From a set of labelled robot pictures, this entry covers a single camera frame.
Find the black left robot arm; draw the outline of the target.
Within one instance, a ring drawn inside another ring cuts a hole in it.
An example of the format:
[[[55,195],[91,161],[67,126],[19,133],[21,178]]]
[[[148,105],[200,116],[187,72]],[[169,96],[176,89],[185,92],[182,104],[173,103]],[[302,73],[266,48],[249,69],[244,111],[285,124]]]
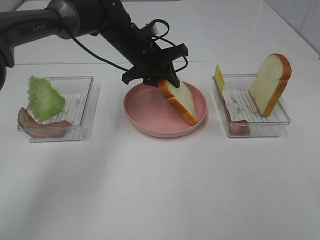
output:
[[[79,36],[101,35],[131,64],[122,81],[142,79],[145,85],[158,86],[161,79],[179,87],[173,61],[186,58],[184,44],[160,48],[156,22],[139,28],[119,0],[52,0],[45,9],[2,12],[0,14],[0,81],[6,69],[15,64],[14,49],[51,35],[76,40]]]

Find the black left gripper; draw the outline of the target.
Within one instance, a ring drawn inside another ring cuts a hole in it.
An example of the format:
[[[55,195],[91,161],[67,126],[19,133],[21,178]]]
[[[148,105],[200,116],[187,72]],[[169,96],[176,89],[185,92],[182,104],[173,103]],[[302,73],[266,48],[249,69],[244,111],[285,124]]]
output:
[[[183,43],[164,49],[153,44],[128,58],[133,67],[122,75],[122,81],[128,84],[132,80],[143,79],[144,85],[158,88],[158,81],[165,79],[179,88],[180,80],[173,67],[173,60],[187,55],[188,48]]]

